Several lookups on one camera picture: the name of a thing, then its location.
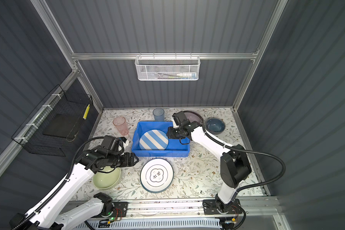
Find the white plate clover outline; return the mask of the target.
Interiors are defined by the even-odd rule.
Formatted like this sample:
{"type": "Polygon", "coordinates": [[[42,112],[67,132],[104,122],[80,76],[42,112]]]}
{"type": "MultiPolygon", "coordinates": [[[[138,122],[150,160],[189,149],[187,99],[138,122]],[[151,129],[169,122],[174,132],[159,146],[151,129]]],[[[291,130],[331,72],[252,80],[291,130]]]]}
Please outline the white plate clover outline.
{"type": "Polygon", "coordinates": [[[143,166],[140,183],[150,193],[161,193],[172,184],[173,175],[173,168],[168,161],[153,159],[143,166]]]}

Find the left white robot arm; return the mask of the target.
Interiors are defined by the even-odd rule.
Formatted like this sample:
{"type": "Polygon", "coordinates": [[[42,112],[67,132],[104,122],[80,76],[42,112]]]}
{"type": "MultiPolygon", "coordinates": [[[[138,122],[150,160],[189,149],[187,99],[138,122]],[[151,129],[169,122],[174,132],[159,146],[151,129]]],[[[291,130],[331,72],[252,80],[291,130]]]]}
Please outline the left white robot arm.
{"type": "Polygon", "coordinates": [[[112,216],[117,211],[113,199],[102,192],[66,214],[61,215],[60,212],[80,187],[106,166],[125,168],[138,162],[139,158],[133,152],[111,154],[97,148],[84,151],[65,177],[40,202],[25,214],[18,213],[10,220],[10,227],[13,230],[65,230],[97,215],[112,216]]]}

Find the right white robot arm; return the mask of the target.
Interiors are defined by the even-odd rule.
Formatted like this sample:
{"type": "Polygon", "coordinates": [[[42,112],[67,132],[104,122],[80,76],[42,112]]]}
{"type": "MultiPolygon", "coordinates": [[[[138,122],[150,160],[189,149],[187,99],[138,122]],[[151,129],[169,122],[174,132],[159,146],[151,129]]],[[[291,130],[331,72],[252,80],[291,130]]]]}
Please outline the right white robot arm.
{"type": "Polygon", "coordinates": [[[223,184],[215,197],[216,208],[226,212],[237,197],[242,183],[252,172],[247,154],[241,145],[230,145],[207,132],[197,122],[186,126],[174,124],[168,128],[168,139],[189,139],[200,144],[220,161],[220,177],[223,184]]]}

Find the blue plastic bin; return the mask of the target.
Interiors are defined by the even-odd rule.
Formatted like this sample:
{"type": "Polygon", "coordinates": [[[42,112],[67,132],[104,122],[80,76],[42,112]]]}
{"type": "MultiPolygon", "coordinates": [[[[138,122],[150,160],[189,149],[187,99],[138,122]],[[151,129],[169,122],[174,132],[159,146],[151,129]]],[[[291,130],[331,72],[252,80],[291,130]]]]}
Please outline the blue plastic bin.
{"type": "Polygon", "coordinates": [[[139,122],[133,136],[132,152],[138,157],[188,157],[188,138],[179,140],[167,137],[168,128],[172,125],[172,122],[139,122]]]}

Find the pink ceramic bowl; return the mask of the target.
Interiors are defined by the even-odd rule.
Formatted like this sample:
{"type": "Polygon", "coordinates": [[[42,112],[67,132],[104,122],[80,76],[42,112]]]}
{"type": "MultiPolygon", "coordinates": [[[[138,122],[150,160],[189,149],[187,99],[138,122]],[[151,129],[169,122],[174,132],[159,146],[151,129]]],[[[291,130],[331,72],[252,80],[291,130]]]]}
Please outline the pink ceramic bowl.
{"type": "Polygon", "coordinates": [[[186,115],[187,119],[193,123],[194,121],[202,124],[202,118],[200,117],[200,115],[194,111],[184,111],[184,114],[186,115]]]}

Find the dark blue ceramic bowl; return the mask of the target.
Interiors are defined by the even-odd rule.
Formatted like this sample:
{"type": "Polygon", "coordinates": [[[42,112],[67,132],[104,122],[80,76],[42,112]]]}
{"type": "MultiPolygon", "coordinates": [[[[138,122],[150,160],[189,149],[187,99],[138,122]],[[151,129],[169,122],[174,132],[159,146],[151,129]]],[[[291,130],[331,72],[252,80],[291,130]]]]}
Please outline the dark blue ceramic bowl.
{"type": "Polygon", "coordinates": [[[205,128],[209,133],[218,135],[225,130],[226,125],[222,119],[211,117],[205,122],[205,128]]]}

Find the light green bowl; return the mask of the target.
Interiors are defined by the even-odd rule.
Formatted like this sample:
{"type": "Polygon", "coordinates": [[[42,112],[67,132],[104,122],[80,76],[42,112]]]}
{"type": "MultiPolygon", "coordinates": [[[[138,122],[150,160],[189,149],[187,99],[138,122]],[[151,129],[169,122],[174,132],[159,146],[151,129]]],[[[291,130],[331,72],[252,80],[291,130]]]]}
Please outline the light green bowl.
{"type": "Polygon", "coordinates": [[[106,166],[102,172],[97,172],[93,176],[93,184],[100,190],[107,190],[115,187],[122,177],[121,168],[106,166]]]}

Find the blue plastic cup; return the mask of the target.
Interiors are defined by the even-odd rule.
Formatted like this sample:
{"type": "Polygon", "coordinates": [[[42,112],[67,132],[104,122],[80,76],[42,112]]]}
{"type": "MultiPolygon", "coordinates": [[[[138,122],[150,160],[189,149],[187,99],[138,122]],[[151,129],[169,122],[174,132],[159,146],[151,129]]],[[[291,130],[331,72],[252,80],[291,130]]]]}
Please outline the blue plastic cup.
{"type": "Polygon", "coordinates": [[[153,116],[155,122],[164,122],[164,110],[162,108],[156,108],[153,110],[153,116]]]}

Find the pink plastic cup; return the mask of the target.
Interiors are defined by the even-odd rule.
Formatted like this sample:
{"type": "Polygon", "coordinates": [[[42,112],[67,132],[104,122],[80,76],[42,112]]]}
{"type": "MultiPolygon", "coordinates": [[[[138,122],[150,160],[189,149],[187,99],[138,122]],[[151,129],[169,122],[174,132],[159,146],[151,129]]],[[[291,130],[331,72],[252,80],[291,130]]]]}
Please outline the pink plastic cup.
{"type": "Polygon", "coordinates": [[[113,124],[122,136],[128,136],[129,135],[127,121],[124,117],[116,117],[113,120],[113,124]]]}

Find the white tube in basket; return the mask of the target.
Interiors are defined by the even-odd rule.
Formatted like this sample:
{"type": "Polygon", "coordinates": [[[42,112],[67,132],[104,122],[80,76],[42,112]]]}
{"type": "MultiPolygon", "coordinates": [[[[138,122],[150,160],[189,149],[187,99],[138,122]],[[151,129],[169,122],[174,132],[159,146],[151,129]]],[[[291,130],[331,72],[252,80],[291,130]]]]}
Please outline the white tube in basket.
{"type": "Polygon", "coordinates": [[[182,79],[196,79],[195,72],[181,72],[181,73],[177,73],[176,76],[182,79]]]}

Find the yellow tag on basket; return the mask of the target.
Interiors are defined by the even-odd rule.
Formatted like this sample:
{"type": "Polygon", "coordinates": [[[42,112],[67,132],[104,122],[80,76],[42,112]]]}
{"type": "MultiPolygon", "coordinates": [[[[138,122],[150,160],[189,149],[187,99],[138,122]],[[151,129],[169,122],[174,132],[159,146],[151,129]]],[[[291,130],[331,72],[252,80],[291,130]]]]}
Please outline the yellow tag on basket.
{"type": "Polygon", "coordinates": [[[85,108],[85,111],[84,111],[84,113],[83,113],[83,117],[82,117],[82,118],[83,118],[84,120],[87,119],[89,110],[90,110],[90,104],[87,105],[87,107],[85,108]]]}

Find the black pad in basket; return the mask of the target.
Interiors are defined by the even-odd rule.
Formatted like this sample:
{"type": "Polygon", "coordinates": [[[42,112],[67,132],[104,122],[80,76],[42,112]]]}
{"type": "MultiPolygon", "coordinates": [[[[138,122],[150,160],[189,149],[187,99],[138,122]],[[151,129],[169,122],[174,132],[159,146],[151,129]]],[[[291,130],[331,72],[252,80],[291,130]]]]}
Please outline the black pad in basket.
{"type": "Polygon", "coordinates": [[[43,135],[73,141],[82,123],[83,120],[77,116],[56,114],[50,124],[44,129],[43,135]]]}

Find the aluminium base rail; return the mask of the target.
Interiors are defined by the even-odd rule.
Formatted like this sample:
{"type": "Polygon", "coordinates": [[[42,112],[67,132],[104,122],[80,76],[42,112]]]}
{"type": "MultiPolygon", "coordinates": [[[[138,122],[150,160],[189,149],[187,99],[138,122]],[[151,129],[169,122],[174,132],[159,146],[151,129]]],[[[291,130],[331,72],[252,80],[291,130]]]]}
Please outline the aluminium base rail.
{"type": "Polygon", "coordinates": [[[120,200],[116,221],[94,217],[77,230],[289,230],[290,225],[275,196],[240,197],[226,213],[208,198],[120,200]]]}

